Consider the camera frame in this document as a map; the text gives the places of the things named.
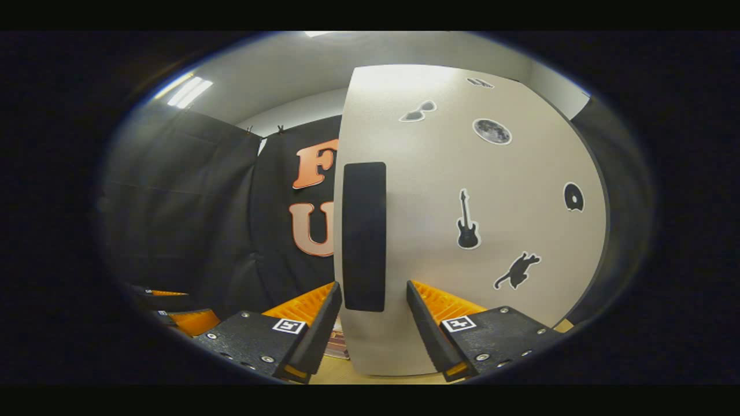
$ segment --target fluorescent light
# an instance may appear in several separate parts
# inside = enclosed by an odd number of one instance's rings
[[[306,32],[306,35],[311,36],[312,38],[314,38],[316,36],[325,35],[327,33],[334,33],[334,32],[336,32],[336,30],[327,30],[327,31],[324,31],[324,32],[315,32],[315,31],[312,32],[310,30],[304,30],[304,32]]]
[[[185,98],[182,99],[179,103],[177,103],[178,108],[185,108],[190,104],[193,100],[195,100],[196,97],[198,97],[200,94],[203,93],[203,91],[208,90],[208,87],[213,85],[211,81],[203,81],[201,82],[193,91],[190,92],[190,94],[185,95]]]
[[[192,76],[192,73],[187,73],[180,78],[175,79],[174,81],[170,82],[169,85],[167,85],[165,88],[162,89],[157,95],[154,96],[155,100],[160,99],[163,95],[167,94],[168,92],[172,91],[173,88],[177,87],[178,85],[185,82],[186,79],[190,78]]]
[[[169,100],[167,105],[176,105],[178,101],[180,101],[187,93],[189,93],[193,88],[195,88],[198,84],[200,84],[201,81],[203,81],[203,79],[197,76],[191,79],[190,81],[188,81],[188,83],[185,84],[182,88],[180,88],[178,93],[175,94],[175,96],[172,97],[171,100]]]

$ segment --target black guitar silhouette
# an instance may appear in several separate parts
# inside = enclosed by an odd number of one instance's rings
[[[509,271],[496,281],[494,284],[495,290],[499,289],[499,284],[501,284],[501,282],[509,278],[511,279],[509,284],[516,290],[517,286],[529,277],[525,272],[531,264],[539,263],[541,258],[537,257],[534,253],[529,256],[529,258],[525,257],[527,257],[527,252],[523,252],[522,257],[518,258],[511,267],[509,267]]]
[[[478,235],[478,223],[468,221],[468,204],[465,201],[468,197],[468,190],[460,191],[460,201],[462,203],[462,218],[457,220],[457,228],[460,229],[460,236],[457,238],[457,245],[463,249],[474,249],[480,245],[480,236]]]

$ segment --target wooden floor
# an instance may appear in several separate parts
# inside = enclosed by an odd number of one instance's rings
[[[318,373],[309,382],[315,384],[449,384],[440,374],[406,377],[379,377],[360,375],[349,360],[324,356]]]

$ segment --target orange letter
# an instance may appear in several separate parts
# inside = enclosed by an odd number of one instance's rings
[[[311,238],[309,214],[314,212],[311,204],[293,204],[288,208],[293,215],[293,241],[306,254],[328,257],[334,254],[334,202],[321,204],[321,212],[326,214],[326,241],[319,244]]]
[[[336,150],[339,139],[326,141],[298,150],[300,162],[298,164],[298,179],[293,182],[293,189],[312,187],[323,182],[324,175],[319,175],[319,166],[329,170],[334,164],[334,155],[328,149]]]

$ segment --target white ceiling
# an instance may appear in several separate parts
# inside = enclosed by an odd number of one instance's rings
[[[199,67],[195,74],[214,84],[192,109],[238,124],[302,97],[347,88],[355,67],[379,64],[457,67],[522,82],[532,71],[527,56],[473,33],[273,33]]]

